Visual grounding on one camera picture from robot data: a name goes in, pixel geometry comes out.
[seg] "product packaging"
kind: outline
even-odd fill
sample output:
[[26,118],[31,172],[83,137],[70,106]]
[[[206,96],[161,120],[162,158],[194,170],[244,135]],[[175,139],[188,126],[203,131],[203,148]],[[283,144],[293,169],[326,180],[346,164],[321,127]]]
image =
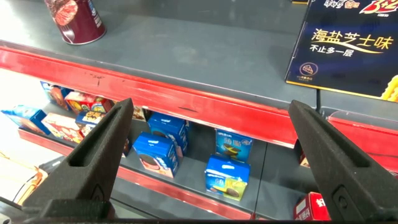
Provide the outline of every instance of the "product packaging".
[[320,193],[310,192],[298,203],[293,211],[294,220],[330,220],[328,209]]
[[223,157],[246,162],[252,144],[252,138],[220,129],[216,130],[216,153]]
[[83,140],[83,133],[75,123],[75,119],[61,116],[55,113],[49,113],[42,123],[51,131],[51,133],[60,139],[80,143]]
[[39,134],[50,134],[50,131],[41,122],[46,114],[40,109],[17,105],[11,110],[1,110],[1,112],[22,129],[29,129]]
[[69,93],[65,100],[76,114],[81,111],[106,113],[112,108],[111,100],[76,91]]
[[105,34],[105,26],[91,0],[44,0],[44,2],[66,43],[88,44]]
[[206,189],[234,200],[241,200],[249,181],[249,174],[249,164],[211,155],[205,171]]
[[286,82],[397,102],[397,9],[390,0],[310,1]]
[[[95,111],[82,111],[76,117],[76,124],[80,128],[81,133],[84,137],[90,133],[90,131],[105,117],[106,113],[95,112]],[[126,157],[129,154],[131,148],[131,141],[126,139],[126,143],[123,149],[122,157]]]
[[179,158],[187,153],[188,139],[184,120],[154,113],[148,120],[148,125],[152,134],[173,140]]
[[47,98],[51,101],[51,103],[57,104],[65,110],[72,110],[65,101],[65,97],[73,90],[43,81],[40,81],[40,83],[42,84]]
[[132,114],[132,118],[136,119],[138,121],[147,121],[148,118],[150,117],[150,110],[145,110],[139,106],[134,106],[134,112]]
[[149,133],[141,133],[134,149],[145,169],[173,178],[178,169],[174,142]]

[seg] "red cookie box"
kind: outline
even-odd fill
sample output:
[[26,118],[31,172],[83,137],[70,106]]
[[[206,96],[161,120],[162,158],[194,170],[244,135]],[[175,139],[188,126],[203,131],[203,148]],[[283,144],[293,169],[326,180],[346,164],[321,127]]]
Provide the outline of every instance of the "red cookie box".
[[65,101],[76,114],[81,111],[106,113],[112,108],[111,100],[87,93],[71,92],[65,97]]
[[293,211],[294,220],[330,220],[328,209],[320,193],[310,192]]
[[42,120],[42,123],[57,138],[76,143],[80,143],[83,140],[83,133],[81,133],[73,118],[49,113]]

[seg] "cylindrical can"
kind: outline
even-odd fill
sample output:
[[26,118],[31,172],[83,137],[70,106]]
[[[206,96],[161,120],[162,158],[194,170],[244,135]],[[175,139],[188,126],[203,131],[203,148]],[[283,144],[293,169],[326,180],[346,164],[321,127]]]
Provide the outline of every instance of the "cylindrical can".
[[44,1],[66,43],[88,44],[105,34],[105,26],[91,0]]

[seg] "cookie package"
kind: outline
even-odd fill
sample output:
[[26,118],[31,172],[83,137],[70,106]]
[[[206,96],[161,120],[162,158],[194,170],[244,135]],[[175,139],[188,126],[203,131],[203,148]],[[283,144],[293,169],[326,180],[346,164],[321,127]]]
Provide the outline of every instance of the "cookie package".
[[220,129],[216,130],[216,153],[223,157],[246,162],[252,144],[252,138]]
[[205,171],[206,190],[239,201],[249,175],[249,164],[211,155]]
[[154,113],[148,120],[152,134],[173,140],[179,158],[187,153],[187,124],[185,120],[161,113]]
[[65,100],[76,114],[82,111],[106,113],[112,108],[111,100],[77,91],[70,92]]
[[173,178],[179,163],[174,142],[149,133],[141,133],[133,144],[145,169]]
[[42,124],[42,120],[46,117],[43,110],[17,105],[11,110],[1,110],[1,112],[22,129],[28,129],[39,134],[50,134],[50,130]]
[[43,81],[40,81],[40,83],[44,89],[45,94],[47,95],[47,98],[51,101],[51,103],[59,105],[65,110],[72,110],[65,101],[65,97],[73,90]]

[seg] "cracker box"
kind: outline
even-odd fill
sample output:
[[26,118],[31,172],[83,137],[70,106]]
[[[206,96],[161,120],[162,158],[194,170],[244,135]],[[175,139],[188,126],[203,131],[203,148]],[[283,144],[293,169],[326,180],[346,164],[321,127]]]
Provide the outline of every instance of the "cracker box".
[[70,92],[65,100],[76,114],[81,111],[106,113],[112,108],[111,100],[76,91]]
[[73,90],[43,81],[40,81],[40,83],[42,84],[44,92],[51,103],[59,105],[65,110],[72,110],[65,101],[65,97]]
[[40,109],[17,105],[11,110],[2,110],[1,112],[22,129],[28,129],[39,134],[50,134],[50,130],[42,124],[46,114]]
[[180,158],[187,153],[188,139],[185,120],[154,113],[148,120],[148,125],[152,134],[173,140]]
[[216,153],[223,157],[246,162],[252,144],[252,138],[220,129],[216,130]]
[[174,142],[149,133],[141,133],[134,149],[145,169],[173,178],[178,169]]
[[75,123],[75,119],[61,116],[55,113],[49,113],[42,123],[51,131],[51,133],[60,139],[80,143],[83,140],[83,133]]
[[286,82],[397,102],[397,9],[392,0],[310,1]]
[[206,189],[234,200],[241,200],[249,182],[249,174],[249,164],[211,155],[205,171]]
[[328,209],[320,193],[310,192],[293,211],[294,220],[330,220]]
[[[84,137],[90,133],[90,131],[105,117],[106,113],[95,112],[95,111],[82,111],[76,117],[76,124],[79,126],[81,133]],[[123,149],[122,157],[126,157],[129,154],[131,148],[131,141],[126,140]]]

